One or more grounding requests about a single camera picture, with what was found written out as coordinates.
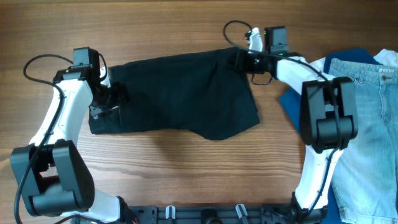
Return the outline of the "black shorts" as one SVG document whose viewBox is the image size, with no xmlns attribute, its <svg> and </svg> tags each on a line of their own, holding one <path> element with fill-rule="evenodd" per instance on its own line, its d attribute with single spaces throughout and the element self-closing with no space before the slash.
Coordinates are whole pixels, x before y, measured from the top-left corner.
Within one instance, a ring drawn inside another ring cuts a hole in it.
<svg viewBox="0 0 398 224">
<path fill-rule="evenodd" d="M 186 129 L 224 140 L 257 124 L 247 75 L 234 67 L 236 48 L 159 57 L 110 67 L 111 83 L 125 85 L 129 102 L 89 117 L 93 134 Z"/>
</svg>

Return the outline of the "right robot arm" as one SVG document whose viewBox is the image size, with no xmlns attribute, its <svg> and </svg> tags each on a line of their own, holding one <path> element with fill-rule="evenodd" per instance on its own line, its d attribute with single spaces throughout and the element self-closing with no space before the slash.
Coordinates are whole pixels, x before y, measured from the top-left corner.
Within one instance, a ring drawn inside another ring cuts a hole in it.
<svg viewBox="0 0 398 224">
<path fill-rule="evenodd" d="M 333 78 L 289 52 L 284 26 L 260 31 L 250 27 L 239 47 L 236 68 L 255 74 L 270 73 L 298 91 L 299 133 L 305 144 L 300 182 L 291 202 L 282 209 L 289 223 L 320 223 L 328 211 L 328 189 L 336 163 L 358 133 L 353 81 Z"/>
</svg>

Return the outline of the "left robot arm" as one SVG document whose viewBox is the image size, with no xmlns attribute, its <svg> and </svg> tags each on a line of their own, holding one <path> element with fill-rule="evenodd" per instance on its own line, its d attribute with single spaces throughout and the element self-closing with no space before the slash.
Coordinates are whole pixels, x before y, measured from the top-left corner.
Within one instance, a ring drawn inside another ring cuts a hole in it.
<svg viewBox="0 0 398 224">
<path fill-rule="evenodd" d="M 104 57 L 94 49 L 74 49 L 70 64 L 49 82 L 54 93 L 40 129 L 27 146 L 12 151 L 15 221 L 22 221 L 23 202 L 30 215 L 61 217 L 62 222 L 138 223 L 123 198 L 95 188 L 76 147 L 86 111 L 94 118 L 109 114 L 127 103 L 127 91 L 109 84 Z"/>
</svg>

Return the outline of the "blue garment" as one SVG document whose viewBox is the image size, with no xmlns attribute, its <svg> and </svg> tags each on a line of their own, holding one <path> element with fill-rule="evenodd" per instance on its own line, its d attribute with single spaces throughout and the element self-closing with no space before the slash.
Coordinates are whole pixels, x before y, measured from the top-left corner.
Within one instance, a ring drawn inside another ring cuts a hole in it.
<svg viewBox="0 0 398 224">
<path fill-rule="evenodd" d="M 380 63 L 364 48 L 342 50 L 327 55 L 324 58 L 312 62 L 313 67 L 329 73 L 331 60 L 337 58 L 343 61 L 367 63 L 372 65 L 380 65 Z M 299 113 L 300 113 L 301 96 L 292 88 L 288 89 L 280 98 L 279 103 L 283 107 L 287 116 L 299 130 Z M 337 206 L 336 198 L 333 192 L 333 187 L 330 185 L 328 189 L 328 213 L 326 218 L 322 221 L 323 224 L 344 224 L 341 221 L 339 208 Z"/>
</svg>

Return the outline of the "white garment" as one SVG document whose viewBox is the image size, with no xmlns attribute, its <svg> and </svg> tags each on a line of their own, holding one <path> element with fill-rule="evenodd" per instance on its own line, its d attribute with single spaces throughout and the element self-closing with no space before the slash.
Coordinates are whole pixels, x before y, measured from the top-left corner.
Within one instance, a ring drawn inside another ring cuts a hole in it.
<svg viewBox="0 0 398 224">
<path fill-rule="evenodd" d="M 386 67 L 397 68 L 397 52 L 393 50 L 382 49 L 378 54 L 372 56 L 364 48 L 342 50 L 334 52 L 326 57 L 318 59 L 310 63 L 311 66 L 328 73 L 330 69 L 331 60 L 337 58 L 342 61 L 366 63 L 372 65 L 383 65 Z"/>
</svg>

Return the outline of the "light blue jeans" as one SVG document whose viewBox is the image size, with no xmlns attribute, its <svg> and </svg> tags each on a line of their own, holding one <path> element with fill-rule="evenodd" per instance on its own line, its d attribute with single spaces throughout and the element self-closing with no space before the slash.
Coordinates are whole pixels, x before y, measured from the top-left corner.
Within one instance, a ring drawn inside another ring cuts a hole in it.
<svg viewBox="0 0 398 224">
<path fill-rule="evenodd" d="M 334 58 L 329 73 L 352 79 L 358 110 L 331 183 L 340 219 L 397 223 L 397 69 Z"/>
</svg>

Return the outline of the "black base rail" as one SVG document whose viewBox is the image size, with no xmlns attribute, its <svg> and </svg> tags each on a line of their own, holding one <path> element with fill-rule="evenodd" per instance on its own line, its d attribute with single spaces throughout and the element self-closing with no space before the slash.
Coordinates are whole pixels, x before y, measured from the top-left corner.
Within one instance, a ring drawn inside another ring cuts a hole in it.
<svg viewBox="0 0 398 224">
<path fill-rule="evenodd" d="M 284 205 L 222 207 L 133 206 L 130 208 L 143 224 L 206 224 L 206 223 L 290 223 Z"/>
</svg>

